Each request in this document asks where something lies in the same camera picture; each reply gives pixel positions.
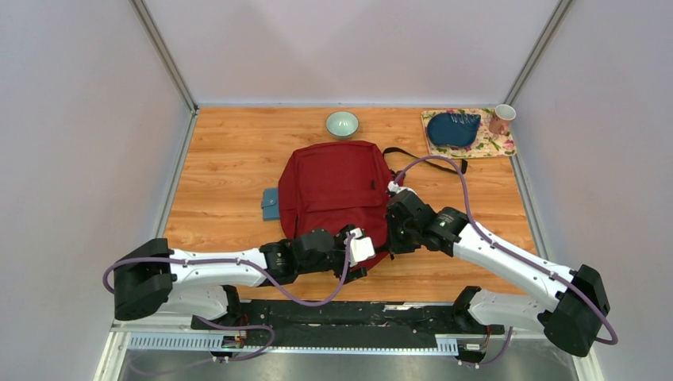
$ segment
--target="floral placemat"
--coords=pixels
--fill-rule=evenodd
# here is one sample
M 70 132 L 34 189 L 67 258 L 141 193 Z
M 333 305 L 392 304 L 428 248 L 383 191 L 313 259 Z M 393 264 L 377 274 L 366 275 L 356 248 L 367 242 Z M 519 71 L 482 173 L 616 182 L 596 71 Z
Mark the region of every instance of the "floral placemat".
M 425 141 L 428 142 L 430 155 L 469 159 L 475 157 L 512 156 L 517 153 L 517 146 L 514 144 L 514 140 L 509 131 L 504 135 L 499 135 L 497 133 L 491 133 L 488 130 L 490 119 L 495 113 L 494 110 L 495 109 L 448 109 L 423 111 L 421 113 L 421 121 L 423 122 L 423 133 L 425 134 Z M 462 148 L 435 146 L 430 142 L 430 139 L 428 139 L 428 122 L 435 115 L 441 113 L 481 115 L 481 122 L 479 123 L 479 130 L 477 131 L 475 142 L 469 147 Z

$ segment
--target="white wall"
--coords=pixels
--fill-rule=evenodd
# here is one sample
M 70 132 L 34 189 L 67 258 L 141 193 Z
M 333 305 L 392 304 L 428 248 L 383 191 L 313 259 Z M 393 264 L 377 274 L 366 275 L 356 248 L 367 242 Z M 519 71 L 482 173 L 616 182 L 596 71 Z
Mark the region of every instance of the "white wall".
M 497 103 L 557 0 L 146 0 L 199 103 Z
M 620 344 L 606 379 L 670 379 L 670 2 L 578 0 L 516 102 L 513 131 L 552 255 L 596 267 Z
M 127 1 L 0 10 L 0 379 L 88 380 L 188 115 Z

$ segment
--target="ceramic bowl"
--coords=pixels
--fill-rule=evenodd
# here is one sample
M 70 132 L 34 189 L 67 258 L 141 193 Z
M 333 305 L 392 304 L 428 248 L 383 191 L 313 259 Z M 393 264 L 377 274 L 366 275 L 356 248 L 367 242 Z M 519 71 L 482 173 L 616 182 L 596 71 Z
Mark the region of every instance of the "ceramic bowl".
M 337 111 L 325 122 L 329 133 L 336 139 L 348 139 L 356 133 L 359 122 L 357 117 L 348 111 Z

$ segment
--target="wood grain surface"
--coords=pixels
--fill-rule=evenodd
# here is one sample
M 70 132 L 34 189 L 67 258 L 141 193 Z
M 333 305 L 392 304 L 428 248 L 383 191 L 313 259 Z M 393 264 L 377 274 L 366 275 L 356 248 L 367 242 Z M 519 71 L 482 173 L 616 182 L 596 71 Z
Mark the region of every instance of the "wood grain surface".
M 206 108 L 198 117 L 166 229 L 173 248 L 227 252 L 254 248 L 283 236 L 279 221 L 262 221 L 264 188 L 277 187 L 290 154 L 297 148 L 332 141 L 325 119 L 349 110 L 360 120 L 354 139 L 381 150 L 398 146 L 417 156 L 428 149 L 421 111 L 413 108 Z M 391 168 L 411 159 L 386 157 Z M 507 158 L 474 159 L 466 174 L 472 212 L 500 237 L 534 252 L 525 212 Z M 407 174 L 412 187 L 435 210 L 464 210 L 457 176 L 419 164 Z M 287 289 L 299 298 L 322 299 L 337 279 L 331 273 L 301 275 Z M 418 250 L 385 259 L 369 276 L 344 286 L 335 300 L 452 301 L 465 286 L 520 293 L 496 275 L 440 252 Z M 274 287 L 239 287 L 242 298 L 285 298 Z

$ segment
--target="black strap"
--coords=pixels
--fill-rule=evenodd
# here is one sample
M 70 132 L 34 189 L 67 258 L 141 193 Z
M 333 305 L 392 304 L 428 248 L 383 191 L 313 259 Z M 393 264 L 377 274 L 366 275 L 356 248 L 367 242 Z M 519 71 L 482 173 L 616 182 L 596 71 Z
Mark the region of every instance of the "black strap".
M 407 156 L 411 156 L 411 157 L 413 157 L 413 158 L 415 158 L 415 159 L 418 159 L 418 158 L 419 158 L 418 156 L 415 156 L 415 155 L 413 155 L 413 154 L 411 154 L 411 153 L 408 153 L 407 151 L 405 151 L 405 150 L 403 150 L 403 149 L 401 149 L 401 148 L 399 148 L 399 147 L 388 147 L 388 148 L 386 148 L 386 149 L 383 150 L 383 155 L 385 156 L 387 153 L 392 153 L 392 152 L 403 153 L 403 154 L 405 154 L 405 155 L 407 155 Z M 437 168 L 437 169 L 439 169 L 439 170 L 442 170 L 442 171 L 451 172 L 451 173 L 456 173 L 456 171 L 454 171 L 453 168 L 442 167 L 442 166 L 437 165 L 437 164 L 435 164 L 435 163 L 430 163 L 429 161 L 426 161 L 425 163 L 428 164 L 428 165 L 430 165 L 430 166 L 432 166 L 432 167 L 434 167 L 434 168 Z M 467 172 L 467 160 L 462 159 L 462 160 L 460 161 L 460 171 L 461 171 L 463 174 L 465 174 L 465 172 Z

